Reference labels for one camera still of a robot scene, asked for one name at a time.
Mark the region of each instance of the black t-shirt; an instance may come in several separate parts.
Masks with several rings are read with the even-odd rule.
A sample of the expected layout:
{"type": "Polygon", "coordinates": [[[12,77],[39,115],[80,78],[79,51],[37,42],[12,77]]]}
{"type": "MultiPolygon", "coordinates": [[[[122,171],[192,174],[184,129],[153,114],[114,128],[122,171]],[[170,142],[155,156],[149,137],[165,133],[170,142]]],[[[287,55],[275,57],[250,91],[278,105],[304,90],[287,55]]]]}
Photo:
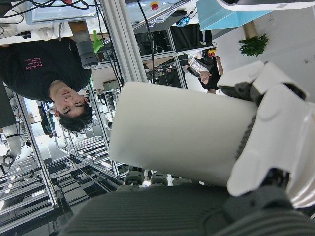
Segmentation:
{"type": "Polygon", "coordinates": [[[209,61],[205,61],[204,59],[196,59],[197,62],[200,62],[202,66],[204,66],[206,69],[209,70],[209,73],[211,74],[211,77],[209,78],[208,83],[205,85],[203,82],[201,82],[200,74],[197,72],[194,72],[191,67],[187,69],[188,72],[190,72],[192,75],[195,75],[199,82],[201,83],[202,87],[206,90],[210,89],[219,89],[217,86],[217,83],[221,77],[219,74],[219,69],[217,67],[217,61],[215,59],[209,59],[209,61]]]}
{"type": "Polygon", "coordinates": [[[91,76],[91,70],[82,67],[76,43],[69,38],[0,47],[0,60],[1,79],[11,90],[32,100],[52,101],[48,89],[55,80],[79,91],[91,76]]]}
{"type": "Polygon", "coordinates": [[[216,63],[211,67],[209,73],[211,74],[211,77],[209,78],[209,81],[208,81],[208,83],[206,85],[203,82],[201,82],[200,77],[198,77],[199,82],[201,83],[201,85],[202,85],[202,87],[204,89],[207,89],[207,90],[210,90],[210,89],[218,90],[219,87],[217,86],[217,83],[218,83],[221,75],[219,75],[219,70],[218,70],[218,67],[217,67],[216,63]]]}

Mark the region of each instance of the white cylindrical object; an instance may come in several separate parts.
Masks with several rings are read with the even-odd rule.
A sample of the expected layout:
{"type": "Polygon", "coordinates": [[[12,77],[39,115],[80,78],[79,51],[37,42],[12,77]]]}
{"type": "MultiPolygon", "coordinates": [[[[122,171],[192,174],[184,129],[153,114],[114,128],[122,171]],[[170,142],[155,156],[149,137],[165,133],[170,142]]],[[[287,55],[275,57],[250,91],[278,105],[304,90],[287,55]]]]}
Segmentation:
{"type": "Polygon", "coordinates": [[[254,103],[146,83],[126,83],[113,122],[110,158],[225,186],[254,103]]]}

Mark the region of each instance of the man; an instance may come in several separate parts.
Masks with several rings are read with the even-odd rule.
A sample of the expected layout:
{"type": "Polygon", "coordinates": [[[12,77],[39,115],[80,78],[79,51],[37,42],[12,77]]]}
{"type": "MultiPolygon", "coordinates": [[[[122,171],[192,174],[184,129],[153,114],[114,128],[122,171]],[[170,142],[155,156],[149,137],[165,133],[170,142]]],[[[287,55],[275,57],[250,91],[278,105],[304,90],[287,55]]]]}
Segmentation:
{"type": "Polygon", "coordinates": [[[192,58],[189,60],[189,65],[185,66],[185,69],[187,72],[195,75],[202,87],[208,92],[215,93],[219,89],[217,83],[223,74],[220,57],[192,58]]]}
{"type": "Polygon", "coordinates": [[[91,70],[82,67],[80,56],[70,38],[2,45],[0,77],[23,97],[54,101],[60,124],[80,131],[92,121],[87,98],[77,93],[91,76],[91,70]]]}

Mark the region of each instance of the light blue box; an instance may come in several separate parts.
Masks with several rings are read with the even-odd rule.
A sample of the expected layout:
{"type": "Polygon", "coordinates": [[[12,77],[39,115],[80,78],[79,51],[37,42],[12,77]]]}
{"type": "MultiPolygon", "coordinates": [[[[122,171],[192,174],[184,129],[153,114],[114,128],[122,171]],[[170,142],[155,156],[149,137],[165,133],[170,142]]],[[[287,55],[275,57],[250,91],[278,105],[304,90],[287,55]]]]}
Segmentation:
{"type": "Polygon", "coordinates": [[[197,11],[200,30],[234,28],[257,19],[271,11],[230,11],[216,0],[199,0],[197,11]]]}

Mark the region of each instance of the black cable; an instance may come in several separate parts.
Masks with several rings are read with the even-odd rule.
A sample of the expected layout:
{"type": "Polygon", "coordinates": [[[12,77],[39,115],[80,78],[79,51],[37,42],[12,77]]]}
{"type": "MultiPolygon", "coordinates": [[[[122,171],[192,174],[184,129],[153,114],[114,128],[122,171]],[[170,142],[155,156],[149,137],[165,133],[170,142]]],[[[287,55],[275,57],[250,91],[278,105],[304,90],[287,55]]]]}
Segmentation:
{"type": "Polygon", "coordinates": [[[39,183],[43,184],[45,187],[48,187],[48,188],[50,188],[50,187],[51,187],[51,185],[50,185],[50,186],[47,186],[46,184],[44,184],[44,183],[43,183],[43,179],[42,179],[42,178],[40,178],[40,180],[37,180],[37,179],[33,178],[32,176],[30,176],[30,178],[32,178],[32,179],[34,179],[34,180],[36,180],[36,182],[39,182],[39,183]]]}
{"type": "Polygon", "coordinates": [[[106,53],[107,53],[107,55],[109,56],[109,63],[110,63],[110,65],[111,65],[112,69],[113,69],[113,72],[114,72],[114,75],[115,75],[115,77],[116,77],[116,80],[117,80],[118,84],[121,84],[121,85],[123,86],[123,85],[124,85],[124,81],[122,80],[122,73],[121,73],[121,71],[120,71],[119,64],[117,64],[119,73],[118,73],[117,68],[116,68],[115,59],[117,59],[117,57],[116,57],[115,49],[114,49],[114,47],[113,47],[113,43],[111,43],[111,44],[112,44],[111,50],[112,50],[112,52],[113,52],[113,54],[114,54],[114,58],[113,58],[113,63],[114,63],[114,65],[113,65],[113,63],[112,63],[112,61],[111,61],[111,56],[110,56],[109,53],[107,52],[106,45],[104,44],[105,39],[104,39],[104,37],[103,37],[103,32],[102,32],[102,29],[101,29],[101,24],[100,24],[100,17],[99,17],[99,15],[101,15],[101,17],[102,17],[102,19],[103,19],[103,22],[104,22],[104,24],[105,24],[105,27],[108,29],[107,22],[105,21],[105,18],[104,18],[104,16],[103,16],[103,14],[101,13],[101,10],[100,10],[100,8],[99,8],[99,5],[96,3],[96,0],[94,0],[94,2],[95,2],[96,12],[97,12],[99,30],[100,30],[100,34],[101,34],[101,37],[102,37],[102,42],[103,42],[103,45],[104,45],[104,47],[105,47],[106,53]]]}
{"type": "Polygon", "coordinates": [[[148,29],[148,37],[149,37],[149,41],[150,41],[150,46],[151,46],[151,54],[152,54],[152,80],[153,82],[151,81],[151,83],[155,84],[155,69],[154,69],[154,40],[153,40],[153,37],[152,37],[152,34],[151,34],[151,31],[150,31],[150,27],[149,27],[149,23],[148,23],[148,20],[147,20],[147,17],[146,15],[144,14],[144,11],[142,9],[142,6],[140,4],[140,1],[137,0],[137,3],[139,5],[139,8],[141,10],[141,13],[144,17],[144,20],[146,22],[146,25],[147,25],[147,29],[148,29]]]}
{"type": "Polygon", "coordinates": [[[22,16],[22,19],[19,22],[16,22],[16,23],[0,22],[0,24],[16,25],[16,24],[19,24],[19,23],[24,21],[24,16],[21,13],[17,12],[16,10],[13,10],[13,9],[8,10],[6,13],[8,13],[9,11],[14,11],[14,12],[18,13],[18,15],[22,16]]]}
{"type": "Polygon", "coordinates": [[[194,16],[193,16],[193,17],[191,17],[191,19],[192,19],[192,18],[194,18],[194,17],[195,17],[195,15],[196,15],[197,13],[198,13],[198,12],[196,12],[196,13],[194,14],[194,16]]]}

